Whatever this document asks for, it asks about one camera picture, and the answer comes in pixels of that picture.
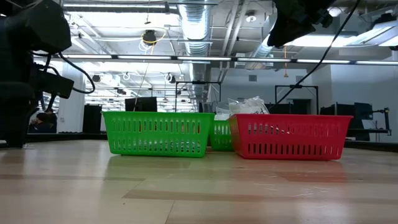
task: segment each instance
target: red plastic basket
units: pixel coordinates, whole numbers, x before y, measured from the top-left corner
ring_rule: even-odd
[[[234,150],[245,159],[339,159],[352,116],[236,114]]]

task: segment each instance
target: green plastic basket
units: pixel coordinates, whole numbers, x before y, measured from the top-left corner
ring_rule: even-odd
[[[203,157],[212,113],[104,112],[113,154]]]
[[[211,148],[215,151],[234,151],[228,121],[214,121],[210,130]]]

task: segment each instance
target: wooden floor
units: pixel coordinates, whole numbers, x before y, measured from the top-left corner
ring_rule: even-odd
[[[0,223],[398,223],[398,154],[340,161],[110,154],[106,141],[0,151]]]

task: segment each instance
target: plastic basket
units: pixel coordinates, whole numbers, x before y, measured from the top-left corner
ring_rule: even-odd
[[[236,114],[234,150],[245,159],[339,159],[352,116]]]
[[[234,151],[228,121],[213,121],[210,141],[214,151]]]
[[[104,112],[113,154],[203,157],[214,114]]]

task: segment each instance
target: person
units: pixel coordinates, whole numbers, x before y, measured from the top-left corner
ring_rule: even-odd
[[[51,108],[47,109],[45,113],[49,116],[49,123],[52,124],[51,133],[57,133],[57,115],[55,115],[54,110]]]
[[[49,123],[49,116],[46,113],[38,113],[36,119],[29,125],[29,133],[51,133],[53,124]]]

